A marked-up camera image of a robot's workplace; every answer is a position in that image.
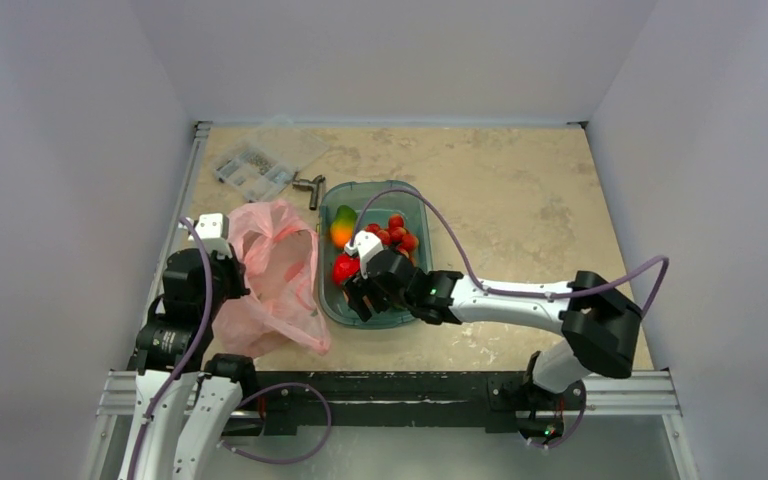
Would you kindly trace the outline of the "red yellow fake apple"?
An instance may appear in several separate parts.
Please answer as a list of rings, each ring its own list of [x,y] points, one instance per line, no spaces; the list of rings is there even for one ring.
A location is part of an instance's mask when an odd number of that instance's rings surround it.
[[[336,256],[331,271],[332,282],[341,287],[348,279],[360,270],[360,259],[347,253]]]

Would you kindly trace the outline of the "red fake strawberry bunch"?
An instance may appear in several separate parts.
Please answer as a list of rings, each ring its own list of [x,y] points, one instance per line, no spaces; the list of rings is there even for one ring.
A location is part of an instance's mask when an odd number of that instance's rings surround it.
[[[417,261],[420,240],[407,228],[403,215],[392,214],[385,223],[369,223],[363,230],[376,235],[385,247],[395,249],[412,262]]]

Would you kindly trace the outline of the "pink plastic bag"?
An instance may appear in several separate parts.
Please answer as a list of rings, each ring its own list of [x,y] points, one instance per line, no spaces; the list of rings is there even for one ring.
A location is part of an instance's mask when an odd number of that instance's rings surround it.
[[[224,353],[261,357],[292,342],[326,354],[331,336],[315,299],[318,234],[285,200],[229,214],[228,240],[250,293],[227,300],[213,331]]]

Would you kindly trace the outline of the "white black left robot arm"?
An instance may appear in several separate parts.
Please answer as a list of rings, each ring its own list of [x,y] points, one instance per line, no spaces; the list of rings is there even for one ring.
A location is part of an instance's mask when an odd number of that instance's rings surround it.
[[[251,360],[203,360],[221,306],[249,292],[229,245],[167,259],[162,292],[136,337],[134,413],[119,478],[200,478],[232,409],[255,402]]]

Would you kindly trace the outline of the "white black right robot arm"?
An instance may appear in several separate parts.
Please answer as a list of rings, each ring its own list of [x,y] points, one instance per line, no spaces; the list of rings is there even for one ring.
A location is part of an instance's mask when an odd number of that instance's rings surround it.
[[[340,287],[362,321],[397,308],[431,325],[497,322],[561,336],[532,356],[521,381],[524,399],[536,407],[590,374],[613,379],[632,374],[642,310],[594,272],[552,284],[473,280],[456,271],[424,271],[384,250]]]

